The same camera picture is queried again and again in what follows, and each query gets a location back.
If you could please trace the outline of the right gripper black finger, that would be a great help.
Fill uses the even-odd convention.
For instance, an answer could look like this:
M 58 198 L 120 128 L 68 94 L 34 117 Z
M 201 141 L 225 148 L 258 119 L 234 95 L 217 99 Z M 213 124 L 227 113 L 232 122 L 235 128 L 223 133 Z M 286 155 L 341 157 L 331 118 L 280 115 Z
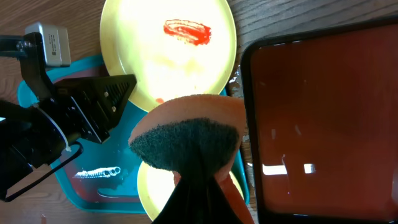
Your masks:
M 214 175 L 181 175 L 153 224 L 241 222 Z

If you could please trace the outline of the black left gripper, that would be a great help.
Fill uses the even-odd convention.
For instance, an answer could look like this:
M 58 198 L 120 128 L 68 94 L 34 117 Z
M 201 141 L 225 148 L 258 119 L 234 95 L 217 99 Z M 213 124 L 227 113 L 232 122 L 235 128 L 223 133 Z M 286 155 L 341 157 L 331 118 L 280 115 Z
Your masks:
M 15 199 L 83 152 L 78 139 L 103 143 L 120 122 L 137 80 L 132 74 L 66 78 L 53 83 L 47 75 L 41 34 L 1 36 L 1 56 L 16 58 L 21 75 L 38 98 L 23 108 L 1 101 L 1 198 Z M 69 146 L 69 159 L 12 195 L 7 191 L 35 168 L 56 161 Z

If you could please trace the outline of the orange sponge with green pad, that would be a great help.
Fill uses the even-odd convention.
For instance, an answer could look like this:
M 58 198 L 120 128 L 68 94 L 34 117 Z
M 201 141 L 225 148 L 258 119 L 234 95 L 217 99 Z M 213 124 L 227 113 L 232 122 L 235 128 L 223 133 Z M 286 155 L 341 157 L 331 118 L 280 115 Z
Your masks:
M 214 175 L 241 223 L 253 219 L 229 175 L 246 127 L 244 101 L 191 95 L 167 101 L 132 130 L 129 147 L 143 162 L 181 175 Z

